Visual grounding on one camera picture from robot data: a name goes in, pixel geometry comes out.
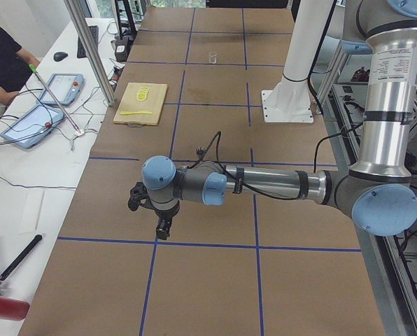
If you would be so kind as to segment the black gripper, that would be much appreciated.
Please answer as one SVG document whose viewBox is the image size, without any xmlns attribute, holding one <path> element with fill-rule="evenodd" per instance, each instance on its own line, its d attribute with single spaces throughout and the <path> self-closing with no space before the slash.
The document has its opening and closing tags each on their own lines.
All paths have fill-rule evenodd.
<svg viewBox="0 0 417 336">
<path fill-rule="evenodd" d="M 180 201 L 173 199 L 171 202 L 164 204 L 154 204 L 155 213 L 159 217 L 156 227 L 156 237 L 167 240 L 170 236 L 172 218 L 177 215 L 180 210 Z"/>
</svg>

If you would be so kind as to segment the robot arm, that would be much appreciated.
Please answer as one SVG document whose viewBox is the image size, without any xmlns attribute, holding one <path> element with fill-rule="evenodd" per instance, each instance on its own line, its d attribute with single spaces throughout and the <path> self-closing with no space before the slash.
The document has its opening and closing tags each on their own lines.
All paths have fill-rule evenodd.
<svg viewBox="0 0 417 336">
<path fill-rule="evenodd" d="M 417 83 L 417 1 L 347 1 L 344 43 L 370 47 L 372 60 L 357 161 L 346 173 L 283 171 L 200 160 L 178 167 L 162 155 L 142 166 L 131 210 L 158 216 L 156 235 L 169 236 L 182 201 L 221 205 L 227 193 L 276 200 L 313 200 L 340 210 L 376 236 L 397 235 L 417 219 L 417 196 L 405 167 Z"/>
</svg>

